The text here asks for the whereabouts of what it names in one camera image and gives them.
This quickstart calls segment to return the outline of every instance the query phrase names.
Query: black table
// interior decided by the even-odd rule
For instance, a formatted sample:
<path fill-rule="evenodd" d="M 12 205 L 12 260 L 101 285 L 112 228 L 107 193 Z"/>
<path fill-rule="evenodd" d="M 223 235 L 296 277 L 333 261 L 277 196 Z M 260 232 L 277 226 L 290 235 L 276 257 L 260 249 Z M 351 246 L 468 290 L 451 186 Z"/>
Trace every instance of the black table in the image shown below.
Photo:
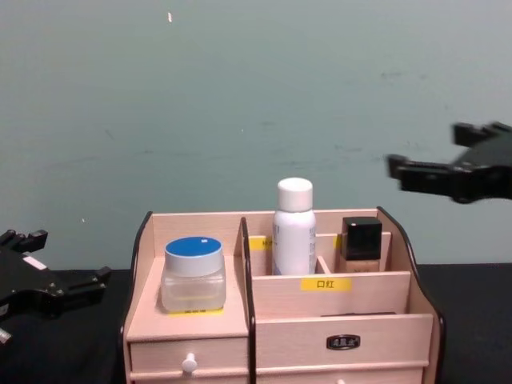
<path fill-rule="evenodd" d="M 512 264 L 420 266 L 446 317 L 442 384 L 512 382 Z M 62 271 L 66 280 L 90 271 Z M 0 384 L 118 384 L 116 361 L 129 274 L 113 272 L 102 304 L 44 321 L 9 319 L 15 337 L 0 351 Z"/>

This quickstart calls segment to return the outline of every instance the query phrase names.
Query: white drawer knob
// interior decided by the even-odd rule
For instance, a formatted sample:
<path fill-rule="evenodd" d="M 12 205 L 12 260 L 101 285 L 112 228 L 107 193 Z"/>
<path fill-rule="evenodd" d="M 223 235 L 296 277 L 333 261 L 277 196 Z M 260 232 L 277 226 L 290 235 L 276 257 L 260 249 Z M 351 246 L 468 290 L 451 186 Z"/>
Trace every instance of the white drawer knob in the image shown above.
<path fill-rule="evenodd" d="M 183 372 L 191 374 L 198 368 L 198 362 L 195 361 L 194 354 L 186 354 L 186 359 L 182 362 Z"/>

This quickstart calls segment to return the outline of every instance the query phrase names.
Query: yellow label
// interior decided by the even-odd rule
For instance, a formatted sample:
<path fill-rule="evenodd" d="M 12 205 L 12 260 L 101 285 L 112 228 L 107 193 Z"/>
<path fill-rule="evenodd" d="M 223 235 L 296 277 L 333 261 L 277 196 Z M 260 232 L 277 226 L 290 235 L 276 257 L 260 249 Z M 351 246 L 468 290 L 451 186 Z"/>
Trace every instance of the yellow label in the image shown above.
<path fill-rule="evenodd" d="M 271 250 L 272 249 L 272 238 L 265 236 L 257 236 L 249 238 L 249 249 L 250 250 Z"/>
<path fill-rule="evenodd" d="M 303 278 L 301 290 L 321 292 L 348 292 L 352 289 L 351 278 Z"/>
<path fill-rule="evenodd" d="M 340 250 L 342 248 L 342 236 L 340 234 L 333 237 L 333 245 L 336 250 Z"/>
<path fill-rule="evenodd" d="M 208 314 L 223 314 L 224 308 L 218 310 L 185 310 L 183 312 L 171 312 L 169 316 L 176 318 L 178 316 L 201 316 Z"/>

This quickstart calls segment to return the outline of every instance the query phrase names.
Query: desk organizer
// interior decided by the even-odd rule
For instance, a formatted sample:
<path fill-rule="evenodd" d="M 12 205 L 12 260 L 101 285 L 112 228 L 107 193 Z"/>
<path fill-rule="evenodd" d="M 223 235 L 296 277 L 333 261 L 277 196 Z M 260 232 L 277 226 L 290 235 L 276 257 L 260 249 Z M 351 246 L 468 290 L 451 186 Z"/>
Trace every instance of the desk organizer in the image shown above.
<path fill-rule="evenodd" d="M 423 289 L 404 229 L 383 208 L 317 210 L 315 275 L 271 276 L 273 212 L 148 213 L 134 244 L 121 332 L 130 384 L 435 384 L 444 321 Z M 342 220 L 382 222 L 379 272 L 340 274 Z M 222 242 L 226 304 L 168 314 L 164 248 L 184 236 Z M 194 354 L 197 369 L 183 361 Z"/>

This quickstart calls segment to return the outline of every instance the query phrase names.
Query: black robotic arm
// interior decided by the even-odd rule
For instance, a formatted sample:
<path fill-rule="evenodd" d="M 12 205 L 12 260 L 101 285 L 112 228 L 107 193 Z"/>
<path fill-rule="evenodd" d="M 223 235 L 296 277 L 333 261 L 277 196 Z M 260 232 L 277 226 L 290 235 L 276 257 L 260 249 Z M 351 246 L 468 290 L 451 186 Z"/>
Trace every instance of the black robotic arm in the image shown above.
<path fill-rule="evenodd" d="M 452 126 L 453 141 L 468 150 L 451 164 L 387 156 L 389 176 L 402 190 L 438 194 L 468 204 L 485 198 L 512 199 L 512 127 L 492 122 Z"/>
<path fill-rule="evenodd" d="M 47 238 L 45 230 L 0 235 L 0 323 L 16 314 L 59 316 L 102 300 L 110 269 L 101 268 L 83 281 L 63 282 L 31 254 L 44 248 Z M 0 329 L 0 347 L 10 341 L 11 335 Z"/>

